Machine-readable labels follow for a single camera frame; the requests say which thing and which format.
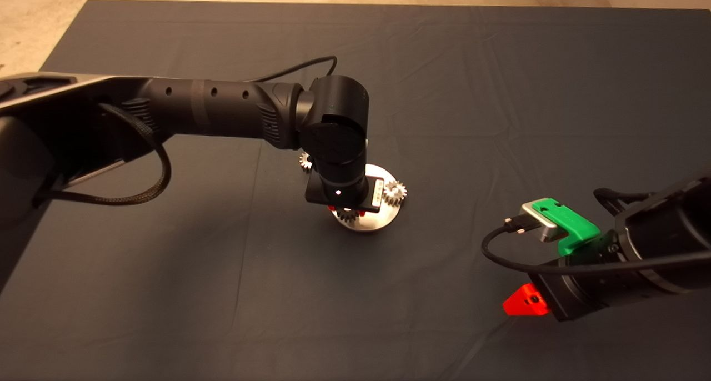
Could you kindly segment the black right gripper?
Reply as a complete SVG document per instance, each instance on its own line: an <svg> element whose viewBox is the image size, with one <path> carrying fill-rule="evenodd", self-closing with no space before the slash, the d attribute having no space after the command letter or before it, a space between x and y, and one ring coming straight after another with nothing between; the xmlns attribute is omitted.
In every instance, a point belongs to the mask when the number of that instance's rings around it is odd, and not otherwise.
<svg viewBox="0 0 711 381"><path fill-rule="evenodd" d="M606 308L584 292L571 275L536 274L535 285L521 285L502 304L508 316L544 316L573 321Z"/></svg>

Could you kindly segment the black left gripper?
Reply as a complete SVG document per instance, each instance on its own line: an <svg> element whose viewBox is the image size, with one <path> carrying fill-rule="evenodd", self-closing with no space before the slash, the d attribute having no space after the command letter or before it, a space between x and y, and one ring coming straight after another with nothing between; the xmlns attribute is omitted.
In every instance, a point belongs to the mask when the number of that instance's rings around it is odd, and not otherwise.
<svg viewBox="0 0 711 381"><path fill-rule="evenodd" d="M350 209L365 216L365 212L380 212L383 206L384 179L364 176L351 184L331 184L318 173L312 173L307 183L305 199L313 204L337 209Z"/></svg>

